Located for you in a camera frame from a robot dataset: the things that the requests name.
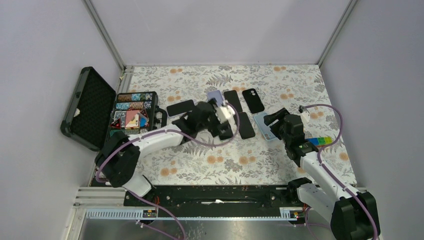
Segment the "light blue phone case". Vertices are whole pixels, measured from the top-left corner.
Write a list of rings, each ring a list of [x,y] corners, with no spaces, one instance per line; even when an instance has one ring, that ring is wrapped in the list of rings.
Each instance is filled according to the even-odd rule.
[[[255,120],[258,129],[262,133],[262,136],[266,141],[272,141],[276,139],[277,137],[271,132],[271,129],[268,125],[264,122],[264,117],[267,115],[266,112],[261,112],[259,114],[256,114],[253,116],[253,119]]]

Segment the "lilac phone case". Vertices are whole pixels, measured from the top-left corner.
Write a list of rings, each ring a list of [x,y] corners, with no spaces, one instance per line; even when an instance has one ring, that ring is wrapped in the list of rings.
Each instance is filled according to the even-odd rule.
[[[215,99],[218,106],[221,106],[224,103],[224,98],[220,90],[210,91],[206,95],[208,100]]]

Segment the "black phone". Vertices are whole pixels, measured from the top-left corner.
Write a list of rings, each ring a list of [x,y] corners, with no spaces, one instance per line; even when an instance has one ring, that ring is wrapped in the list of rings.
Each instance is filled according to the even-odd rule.
[[[223,93],[224,99],[230,103],[238,113],[243,112],[243,108],[236,90],[229,90]]]

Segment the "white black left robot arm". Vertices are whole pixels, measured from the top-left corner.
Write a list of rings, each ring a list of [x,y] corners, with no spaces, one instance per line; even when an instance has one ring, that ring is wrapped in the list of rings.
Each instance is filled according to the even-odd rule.
[[[162,149],[176,147],[187,142],[215,148],[218,144],[196,139],[201,131],[207,130],[213,137],[231,130],[230,120],[240,128],[240,116],[228,101],[218,105],[216,101],[200,101],[193,110],[186,112],[171,124],[159,129],[135,135],[116,132],[104,144],[95,158],[97,171],[95,180],[113,188],[124,188],[144,206],[152,204],[155,192],[152,184],[142,174],[136,173],[141,157]]]

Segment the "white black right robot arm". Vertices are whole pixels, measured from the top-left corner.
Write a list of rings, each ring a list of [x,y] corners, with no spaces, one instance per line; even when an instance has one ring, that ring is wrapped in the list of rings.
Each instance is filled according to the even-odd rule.
[[[289,182],[287,201],[315,210],[329,223],[337,240],[377,240],[381,229],[375,197],[344,182],[322,159],[322,149],[306,139],[307,109],[300,106],[300,114],[296,115],[282,108],[263,117],[264,124],[283,141],[288,158],[315,181],[303,177]]]

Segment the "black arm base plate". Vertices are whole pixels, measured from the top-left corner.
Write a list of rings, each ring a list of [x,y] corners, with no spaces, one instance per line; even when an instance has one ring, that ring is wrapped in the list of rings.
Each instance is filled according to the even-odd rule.
[[[143,199],[178,219],[294,219],[307,205],[286,185],[157,185]]]

